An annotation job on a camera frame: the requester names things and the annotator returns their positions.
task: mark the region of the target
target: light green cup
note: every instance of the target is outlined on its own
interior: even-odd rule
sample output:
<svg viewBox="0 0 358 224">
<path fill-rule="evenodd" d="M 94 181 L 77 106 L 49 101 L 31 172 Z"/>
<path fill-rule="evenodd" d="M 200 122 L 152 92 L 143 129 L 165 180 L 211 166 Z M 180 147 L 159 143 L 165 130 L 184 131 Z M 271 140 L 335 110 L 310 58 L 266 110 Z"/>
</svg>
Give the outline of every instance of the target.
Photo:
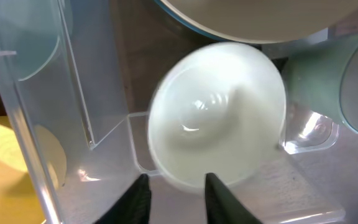
<svg viewBox="0 0 358 224">
<path fill-rule="evenodd" d="M 340 104 L 341 83 L 347 65 L 358 49 L 358 35 L 329 40 L 291 55 L 284 66 L 289 99 L 344 124 Z"/>
</svg>

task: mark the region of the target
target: transparent plastic bin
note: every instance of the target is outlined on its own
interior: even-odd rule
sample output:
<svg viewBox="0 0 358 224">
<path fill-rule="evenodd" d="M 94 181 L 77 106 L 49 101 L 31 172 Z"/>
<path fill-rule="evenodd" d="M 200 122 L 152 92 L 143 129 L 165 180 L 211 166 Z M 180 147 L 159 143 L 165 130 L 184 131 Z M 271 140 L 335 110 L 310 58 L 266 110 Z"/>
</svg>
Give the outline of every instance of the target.
<svg viewBox="0 0 358 224">
<path fill-rule="evenodd" d="M 157 14 L 150 12 L 159 10 L 153 4 L 0 1 L 0 94 L 47 223 L 93 223 L 141 173 L 151 176 L 151 223 L 206 223 L 203 198 L 173 188 L 155 170 L 145 137 L 147 114 L 129 113 L 147 109 L 160 77 L 210 42 L 183 40 L 166 30 L 177 24 L 152 18 Z M 137 84 L 127 85 L 128 79 Z M 139 88 L 144 90 L 131 94 Z M 39 126 L 59 140 L 66 171 L 54 165 L 57 149 Z M 343 208 L 289 156 L 232 191 L 264 223 L 344 217 Z"/>
</svg>

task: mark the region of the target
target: clear plastic container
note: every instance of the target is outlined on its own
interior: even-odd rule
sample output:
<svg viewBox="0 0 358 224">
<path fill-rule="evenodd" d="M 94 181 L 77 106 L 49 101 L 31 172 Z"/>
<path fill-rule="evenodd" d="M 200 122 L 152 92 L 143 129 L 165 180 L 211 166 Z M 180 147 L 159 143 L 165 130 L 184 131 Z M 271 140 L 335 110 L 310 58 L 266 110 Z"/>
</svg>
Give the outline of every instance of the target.
<svg viewBox="0 0 358 224">
<path fill-rule="evenodd" d="M 155 170 L 147 113 L 129 112 L 147 109 L 160 77 L 210 41 L 167 29 L 177 24 L 155 19 L 153 1 L 7 2 L 0 1 L 0 94 L 47 223 L 94 222 L 141 173 L 151 176 L 151 223 L 205 223 L 202 197 L 174 189 Z M 54 165 L 57 148 L 40 126 L 59 140 L 66 171 Z M 232 190 L 264 223 L 344 217 L 291 157 Z"/>
</svg>

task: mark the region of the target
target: blue rim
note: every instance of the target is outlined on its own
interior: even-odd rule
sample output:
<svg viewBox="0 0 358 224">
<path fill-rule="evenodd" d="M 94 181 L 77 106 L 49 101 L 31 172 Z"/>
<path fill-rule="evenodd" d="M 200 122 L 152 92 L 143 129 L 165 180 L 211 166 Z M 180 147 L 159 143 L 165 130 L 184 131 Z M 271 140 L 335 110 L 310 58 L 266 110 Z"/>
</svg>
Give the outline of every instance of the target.
<svg viewBox="0 0 358 224">
<path fill-rule="evenodd" d="M 173 18 L 175 18 L 177 21 L 179 21 L 180 23 L 182 23 L 183 25 L 187 26 L 187 28 L 201 34 L 204 35 L 206 37 L 209 37 L 211 39 L 214 40 L 218 40 L 218 41 L 228 41 L 228 39 L 222 38 L 222 37 L 218 37 L 214 34 L 210 34 L 209 32 L 206 32 L 200 28 L 197 28 L 193 25 L 191 25 L 190 23 L 188 23 L 186 20 L 184 20 L 183 18 L 181 18 L 180 16 L 178 16 L 176 13 L 174 13 L 171 9 L 169 9 L 164 3 L 162 3 L 160 0 L 154 0 L 165 12 L 167 12 L 170 16 L 172 16 Z"/>
</svg>

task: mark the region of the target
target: clear plastic box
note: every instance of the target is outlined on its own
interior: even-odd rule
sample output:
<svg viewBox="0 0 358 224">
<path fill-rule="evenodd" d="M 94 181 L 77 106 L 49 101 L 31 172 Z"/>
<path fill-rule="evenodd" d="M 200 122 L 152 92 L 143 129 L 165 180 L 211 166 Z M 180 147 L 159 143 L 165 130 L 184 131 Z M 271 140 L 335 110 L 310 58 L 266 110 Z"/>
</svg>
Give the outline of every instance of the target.
<svg viewBox="0 0 358 224">
<path fill-rule="evenodd" d="M 141 173 L 151 176 L 151 223 L 206 222 L 202 197 L 171 187 L 155 170 L 147 113 L 135 113 L 147 109 L 177 60 L 210 43 L 183 40 L 158 10 L 153 1 L 0 1 L 0 94 L 47 223 L 94 222 Z M 65 170 L 54 165 L 57 148 L 40 126 L 59 140 Z M 344 217 L 290 156 L 232 191 L 264 223 Z"/>
</svg>

